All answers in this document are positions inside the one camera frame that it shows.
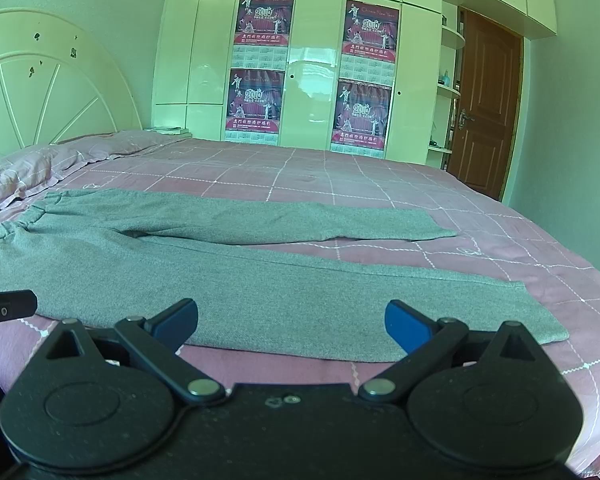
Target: white grid pattern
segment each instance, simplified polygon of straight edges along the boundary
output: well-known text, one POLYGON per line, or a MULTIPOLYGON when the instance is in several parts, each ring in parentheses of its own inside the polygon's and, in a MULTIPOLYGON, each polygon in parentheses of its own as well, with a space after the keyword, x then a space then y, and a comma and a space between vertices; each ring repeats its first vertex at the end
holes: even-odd
MULTIPOLYGON (((426 166, 331 152, 188 139, 146 155, 91 164, 75 171, 53 189, 77 187, 122 187, 263 202, 311 201, 428 211, 438 224, 455 229, 458 236, 417 243, 341 239, 266 248, 349 261, 430 266, 524 281, 529 292, 570 330, 569 341, 545 349, 580 396, 586 412, 582 436, 570 465, 585 474, 600 474, 599 273, 528 219, 473 192, 449 174, 426 166)), ((1 212, 0 222, 9 219, 10 214, 19 214, 43 194, 1 212)), ((35 330, 36 326, 42 326, 38 320, 42 319, 35 317, 14 327, 35 330)), ((40 333, 34 348, 43 337, 40 333)), ((182 355, 189 358, 187 348, 182 355)), ((269 358, 287 365, 300 362, 300 358, 269 358)), ((257 361, 254 358, 248 365, 242 362, 241 372, 259 373, 257 361)), ((377 367, 367 364, 328 366, 338 374, 346 373, 354 387, 378 372, 377 367)), ((318 362, 312 367, 319 367, 318 362)), ((282 373, 274 368, 275 373, 282 373)), ((234 370, 236 377, 241 372, 234 370)), ((324 380, 309 372, 299 373, 298 378, 305 382, 324 380)))

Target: door handle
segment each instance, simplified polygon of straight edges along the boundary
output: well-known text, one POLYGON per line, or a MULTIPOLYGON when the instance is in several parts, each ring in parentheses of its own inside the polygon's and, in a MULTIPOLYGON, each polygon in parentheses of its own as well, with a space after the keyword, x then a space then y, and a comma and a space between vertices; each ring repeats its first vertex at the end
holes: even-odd
POLYGON ((458 128, 460 130, 464 130, 464 122, 469 119, 470 121, 475 121, 474 117, 471 117, 471 115, 468 115, 466 113, 466 110, 463 108, 462 110, 460 110, 460 118, 458 119, 458 128))

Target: door frame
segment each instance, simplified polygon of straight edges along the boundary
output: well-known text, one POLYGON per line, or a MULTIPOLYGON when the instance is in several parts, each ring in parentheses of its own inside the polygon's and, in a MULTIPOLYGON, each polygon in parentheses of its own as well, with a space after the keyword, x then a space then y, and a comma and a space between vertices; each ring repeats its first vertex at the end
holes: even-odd
MULTIPOLYGON (((516 112, 515 112, 514 122, 513 122, 513 133, 511 135, 511 145, 509 147, 509 156, 507 157, 507 166, 505 168, 504 178, 502 179, 502 187, 500 188, 500 192, 498 193, 498 201, 502 202, 502 198, 504 196, 504 190, 507 187, 507 182, 509 181, 509 170, 511 169, 511 161, 513 159, 513 149, 516 145, 516 139, 518 137, 518 126, 519 126, 518 121, 520 120, 520 106, 522 103, 523 67, 524 67, 524 62, 525 62, 525 38, 523 36, 520 36, 518 33, 514 32, 510 28, 505 27, 503 24, 494 22, 492 19, 488 18, 487 16, 480 14, 480 12, 475 12, 475 10, 467 9, 466 7, 462 7, 462 6, 458 7, 458 15, 460 15, 461 12, 467 12, 467 11, 477 14, 481 18, 487 20, 488 22, 493 23, 493 25, 500 27, 502 30, 508 32, 509 34, 511 34, 512 36, 514 36, 520 40, 520 63, 519 63, 520 76, 518 77, 518 97, 516 98, 516 112)), ((466 56, 463 52, 462 53, 462 64, 460 66, 460 93, 461 94, 462 94, 462 82, 464 81, 464 62, 465 61, 466 61, 466 56)), ((458 124, 458 116, 459 115, 460 115, 460 107, 457 106, 456 107, 456 116, 454 117, 455 125, 458 124)))

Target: black clamp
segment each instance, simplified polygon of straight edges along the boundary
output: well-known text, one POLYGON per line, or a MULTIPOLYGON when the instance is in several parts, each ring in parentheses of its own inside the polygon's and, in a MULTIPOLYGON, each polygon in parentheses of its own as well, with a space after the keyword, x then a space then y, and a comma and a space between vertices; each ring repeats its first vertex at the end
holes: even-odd
POLYGON ((30 290, 0 292, 0 323, 30 317, 38 309, 38 298, 30 290))
POLYGON ((473 332, 392 301, 385 327, 408 355, 357 394, 236 384, 230 395, 174 354, 197 324, 192 300, 110 329, 59 323, 0 407, 19 462, 4 480, 577 478, 564 462, 582 409, 518 322, 473 332))

